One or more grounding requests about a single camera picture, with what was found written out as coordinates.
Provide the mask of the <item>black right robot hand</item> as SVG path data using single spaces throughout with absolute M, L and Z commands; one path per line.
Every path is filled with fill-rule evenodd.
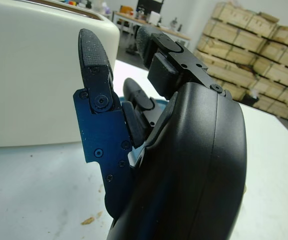
M 242 109 L 179 42 L 149 25 L 136 41 L 164 109 L 132 78 L 120 101 L 101 41 L 78 35 L 83 88 L 73 100 L 85 160 L 101 170 L 107 238 L 227 240 L 246 181 Z

